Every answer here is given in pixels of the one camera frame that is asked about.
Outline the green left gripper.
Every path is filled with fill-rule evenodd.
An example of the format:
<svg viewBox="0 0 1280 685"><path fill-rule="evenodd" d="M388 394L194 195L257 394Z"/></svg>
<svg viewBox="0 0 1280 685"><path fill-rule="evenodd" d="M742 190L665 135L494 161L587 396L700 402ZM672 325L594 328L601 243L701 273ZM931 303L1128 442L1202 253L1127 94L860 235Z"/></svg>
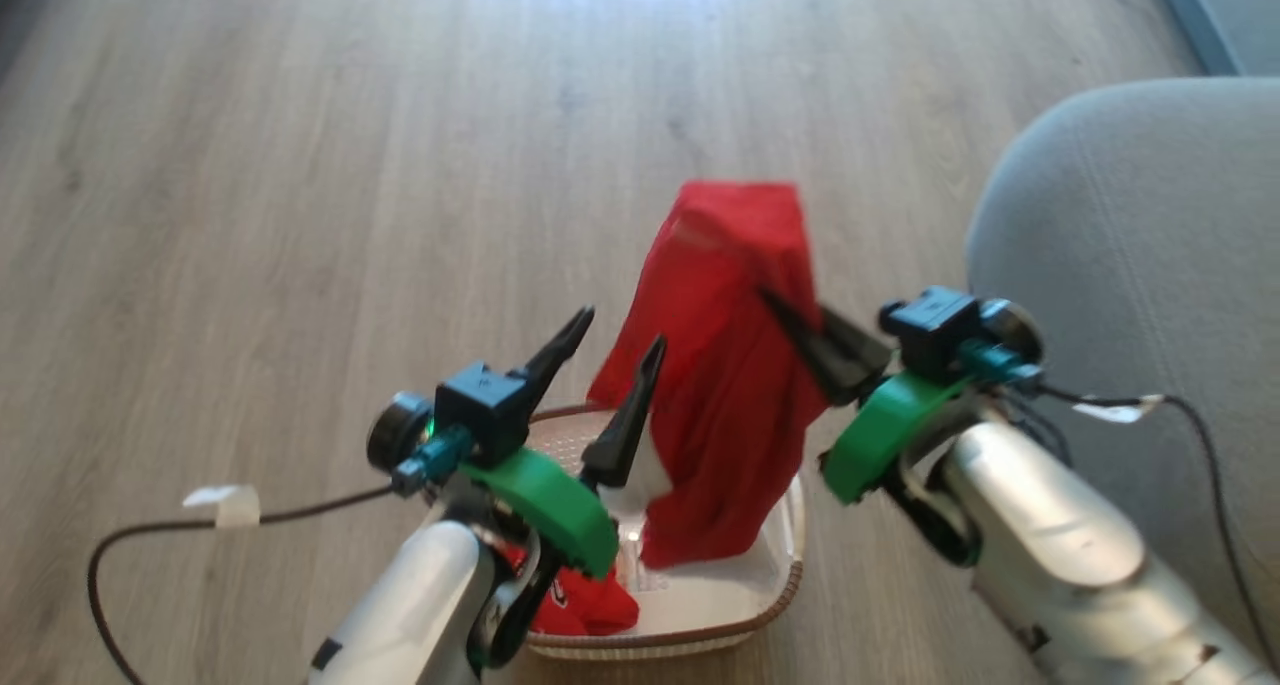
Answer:
<svg viewBox="0 0 1280 685"><path fill-rule="evenodd" d="M509 425L529 434L550 384L593 325L595 309L584 306L520 369ZM639 361L632 384L604 426L581 453L580 481L550 456L521 448L493 466L463 462L460 471L484 485L556 548L567 566L591 579L604 579L614 566L620 539L609 512L590 489L621 489L628 481L652 399L666 359L667 339L658 335Z"/></svg>

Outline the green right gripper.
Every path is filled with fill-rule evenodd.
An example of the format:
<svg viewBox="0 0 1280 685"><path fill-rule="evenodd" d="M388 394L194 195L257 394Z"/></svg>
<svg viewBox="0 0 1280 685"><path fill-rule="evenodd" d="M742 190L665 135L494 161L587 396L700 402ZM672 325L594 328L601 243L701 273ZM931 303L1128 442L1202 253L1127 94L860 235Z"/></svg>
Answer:
<svg viewBox="0 0 1280 685"><path fill-rule="evenodd" d="M863 398L892 360L892 351L841 312L820 303L813 326L772 289L758 289L820 393L832 406ZM854 420L826 452L820 474L837 502L851 506L902 463L915 463L969 423L969 380L941 385L897 373L872 392Z"/></svg>

